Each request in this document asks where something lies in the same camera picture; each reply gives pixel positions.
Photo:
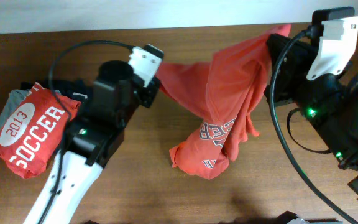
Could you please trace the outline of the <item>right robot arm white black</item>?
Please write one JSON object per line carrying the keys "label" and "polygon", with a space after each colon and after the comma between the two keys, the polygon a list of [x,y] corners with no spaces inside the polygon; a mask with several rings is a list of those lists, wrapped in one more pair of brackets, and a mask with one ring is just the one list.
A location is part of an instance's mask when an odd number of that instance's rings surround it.
{"label": "right robot arm white black", "polygon": [[[358,171],[358,74],[347,85],[332,73],[308,80],[306,73],[317,56],[317,48],[302,42],[303,34],[290,39],[279,34],[268,38],[267,46],[273,62],[272,79],[265,91],[277,136],[292,166],[306,185],[335,212],[350,223],[355,219],[325,196],[304,173],[278,123],[277,107],[296,104],[289,112],[301,113],[312,125],[332,154],[340,169]],[[358,196],[358,176],[348,186]]]}

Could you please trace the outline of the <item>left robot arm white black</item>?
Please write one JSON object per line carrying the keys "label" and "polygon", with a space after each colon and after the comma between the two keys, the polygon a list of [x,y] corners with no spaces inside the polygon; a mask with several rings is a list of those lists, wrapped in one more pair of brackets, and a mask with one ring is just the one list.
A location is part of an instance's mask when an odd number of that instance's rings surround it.
{"label": "left robot arm white black", "polygon": [[82,198],[124,140],[139,106],[150,107],[160,81],[157,59],[103,63],[93,96],[63,132],[51,173],[26,223],[69,223]]}

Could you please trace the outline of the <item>orange McKinney Boyd soccer t-shirt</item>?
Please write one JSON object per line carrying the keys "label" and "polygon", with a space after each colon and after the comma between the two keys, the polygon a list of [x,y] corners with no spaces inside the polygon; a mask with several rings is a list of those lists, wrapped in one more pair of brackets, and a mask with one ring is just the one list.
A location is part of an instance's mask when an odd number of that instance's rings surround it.
{"label": "orange McKinney Boyd soccer t-shirt", "polygon": [[251,112],[260,103],[273,62],[270,35],[288,36],[291,24],[275,26],[213,54],[209,62],[163,63],[161,91],[203,121],[185,141],[169,150],[173,167],[213,179],[239,154],[239,144],[258,136]]}

